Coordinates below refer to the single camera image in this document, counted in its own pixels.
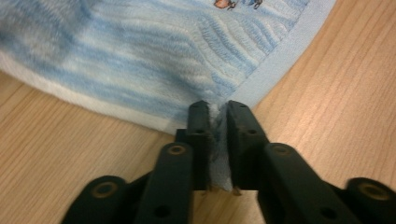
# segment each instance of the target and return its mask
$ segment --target terry cloth fabric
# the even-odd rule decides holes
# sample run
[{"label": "terry cloth fabric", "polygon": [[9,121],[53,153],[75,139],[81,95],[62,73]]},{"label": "terry cloth fabric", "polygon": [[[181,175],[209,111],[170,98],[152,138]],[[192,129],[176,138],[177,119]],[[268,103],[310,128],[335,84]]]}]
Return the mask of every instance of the terry cloth fabric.
[{"label": "terry cloth fabric", "polygon": [[0,69],[67,102],[175,133],[196,101],[258,103],[334,1],[263,0],[255,9],[240,0],[227,10],[214,0],[3,0]]}]

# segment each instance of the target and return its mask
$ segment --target wooden surface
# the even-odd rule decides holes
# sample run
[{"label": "wooden surface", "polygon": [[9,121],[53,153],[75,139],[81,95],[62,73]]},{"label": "wooden surface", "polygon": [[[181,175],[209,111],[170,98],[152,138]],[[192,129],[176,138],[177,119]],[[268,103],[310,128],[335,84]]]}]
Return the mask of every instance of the wooden surface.
[{"label": "wooden surface", "polygon": [[[254,112],[336,186],[366,176],[396,189],[395,96],[396,1],[339,0]],[[0,223],[59,223],[90,180],[132,181],[172,141],[0,74]],[[263,223],[255,194],[197,193],[194,223]]]}]

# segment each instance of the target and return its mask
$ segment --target table top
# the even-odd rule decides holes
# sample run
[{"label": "table top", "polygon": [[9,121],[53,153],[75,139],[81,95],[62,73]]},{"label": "table top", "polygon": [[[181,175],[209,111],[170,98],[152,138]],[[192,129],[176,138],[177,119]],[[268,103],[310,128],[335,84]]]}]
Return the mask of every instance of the table top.
[{"label": "table top", "polygon": [[[396,1],[338,1],[253,112],[326,181],[396,189]],[[0,223],[59,223],[102,175],[132,181],[173,136],[99,115],[0,72]],[[255,191],[195,193],[193,223],[263,223]]]}]

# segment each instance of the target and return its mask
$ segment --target striped towel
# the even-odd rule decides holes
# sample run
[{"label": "striped towel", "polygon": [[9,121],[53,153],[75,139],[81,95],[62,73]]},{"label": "striped towel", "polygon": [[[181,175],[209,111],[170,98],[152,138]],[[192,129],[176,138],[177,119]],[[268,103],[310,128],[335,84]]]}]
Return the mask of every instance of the striped towel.
[{"label": "striped towel", "polygon": [[196,101],[258,103],[334,1],[2,0],[0,69],[67,102],[174,133]]}]

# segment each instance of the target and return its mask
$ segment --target blue towel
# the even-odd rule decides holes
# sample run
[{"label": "blue towel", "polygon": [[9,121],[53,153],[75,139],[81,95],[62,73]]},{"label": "blue towel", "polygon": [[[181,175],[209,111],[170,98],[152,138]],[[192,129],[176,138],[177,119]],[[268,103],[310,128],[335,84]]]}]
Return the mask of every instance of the blue towel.
[{"label": "blue towel", "polygon": [[[0,69],[67,102],[174,133],[196,101],[258,103],[334,1],[3,0]],[[228,188],[224,172],[214,179]]]}]

